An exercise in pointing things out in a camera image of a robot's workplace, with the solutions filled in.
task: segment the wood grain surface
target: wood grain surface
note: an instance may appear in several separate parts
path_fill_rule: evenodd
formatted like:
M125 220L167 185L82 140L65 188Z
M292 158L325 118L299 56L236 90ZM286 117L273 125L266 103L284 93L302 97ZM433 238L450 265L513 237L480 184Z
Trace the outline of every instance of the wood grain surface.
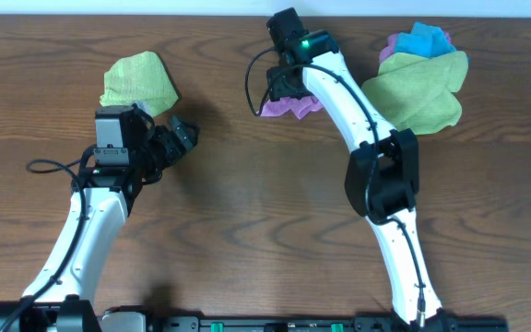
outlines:
M531 20L424 18L452 33L470 69L460 123L420 137L419 237L435 290L458 314L531 331ZM336 37L358 83L414 18L306 18ZM266 18L0 16L0 301L15 300L63 228L69 179L34 158L95 142L103 74L158 53L200 144L146 187L113 245L95 301L207 315L353 315L391 307L370 227L343 191L348 152L325 112L254 118L243 94ZM269 54L251 76L266 87ZM165 123L168 115L156 119Z

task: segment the pink cloth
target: pink cloth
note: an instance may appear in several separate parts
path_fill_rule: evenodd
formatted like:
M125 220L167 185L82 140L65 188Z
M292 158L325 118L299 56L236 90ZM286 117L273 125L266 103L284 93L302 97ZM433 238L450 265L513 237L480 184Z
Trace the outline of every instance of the pink cloth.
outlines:
M267 101L262 110L262 116L276 117L292 110L300 120L309 112L317 112L321 109L323 109L323 104L314 96L302 97L300 100L284 97L279 101Z
M450 33L448 31L444 31L443 34L446 36L446 40L448 42L452 43L452 38L450 37ZM382 51L380 51L380 55L378 56L378 61L380 63L384 62L384 60L388 59L391 55L395 54L395 45L396 40L398 38L398 33L394 33L390 36L388 36L388 46L384 47Z

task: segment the yellow-green towel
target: yellow-green towel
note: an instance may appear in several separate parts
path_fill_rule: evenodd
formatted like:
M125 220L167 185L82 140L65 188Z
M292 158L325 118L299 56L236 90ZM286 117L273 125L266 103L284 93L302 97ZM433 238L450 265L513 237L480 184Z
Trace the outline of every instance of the yellow-green towel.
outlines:
M460 119L462 106L452 92L462 88L467 71L468 58L461 51L431 59L395 53L361 88L397 130L433 134Z
M149 51L118 60L104 74L103 81L102 106L144 101L149 114L156 116L169 110L178 99L163 63Z

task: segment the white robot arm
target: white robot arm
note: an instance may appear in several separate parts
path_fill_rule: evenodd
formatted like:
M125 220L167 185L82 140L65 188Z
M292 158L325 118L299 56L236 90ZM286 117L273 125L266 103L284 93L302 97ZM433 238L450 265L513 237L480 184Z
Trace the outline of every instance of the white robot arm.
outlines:
M365 217L376 234L391 280L395 312L404 322L416 322L423 327L425 314L428 318L435 315L442 304L431 286L416 233L413 195L419 184L409 185L407 178L410 175L407 172L415 172L419 167L417 140L410 131L398 133L374 109L326 31L309 33L294 9L275 14L267 22L267 27L280 55L280 63L285 66L275 77L268 75L268 90L277 92L276 98L279 98L284 89L276 88L291 85L289 77L301 77L303 87L326 108L348 145L351 159L346 191L352 206ZM401 142L398 137L406 137L408 147L398 146ZM379 169L378 159L382 157L393 158L401 164L390 171ZM408 160L415 165L405 165ZM418 182L419 174L412 178L417 180L411 180L411 183ZM384 189L389 193L382 196ZM375 199L374 195L378 193L381 197ZM399 195L405 196L408 203L402 204L403 198Z
M343 77L345 82L356 91L358 97L372 116L373 121L376 123L379 138L383 140L391 135L390 131L395 130L395 127L386 121L370 104L348 72L341 52L327 52L316 56L313 58L313 65L319 65L332 70L337 75ZM345 139L349 152L360 148L362 142L374 142L372 131L369 129L371 127L370 123L364 116L361 107L343 85L326 73L308 67L303 69L302 79L306 89L324 105ZM416 211L414 208L412 210L403 208L387 218L398 218L406 225L425 285L423 287L426 301L425 310L429 316L432 316L442 307L442 304L431 286L423 261L423 255L416 233ZM386 263L388 276L391 280L395 311L404 321L414 321L418 316L419 282L413 265L413 257L408 249L407 240L395 223L378 225L373 223L369 217L366 217L366 220L372 226L383 252L384 262Z
M55 161L29 163L31 172L68 172L74 193L61 235L40 274L24 291L22 301L0 302L0 331L40 331L43 322L54 322L57 331L98 326L91 304L112 243L136 197L144 185L158 182L165 168L197 144L196 127L175 116L170 119L170 127L155 126L150 115L136 104L103 107L96 111L97 144L84 152L78 174ZM93 167L87 167L90 157L95 158ZM41 162L59 168L31 169L32 164ZM130 315L134 316L134 320L129 318L131 322L143 316ZM121 316L115 315L100 325L114 326Z

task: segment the green connector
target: green connector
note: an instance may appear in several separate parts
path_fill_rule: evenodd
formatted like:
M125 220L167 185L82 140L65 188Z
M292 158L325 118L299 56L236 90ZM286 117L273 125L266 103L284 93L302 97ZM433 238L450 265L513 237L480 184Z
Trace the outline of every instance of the green connector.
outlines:
M223 332L224 330L225 330L225 325L222 323L212 323L210 325L210 332Z
M331 332L343 332L343 324L332 324Z

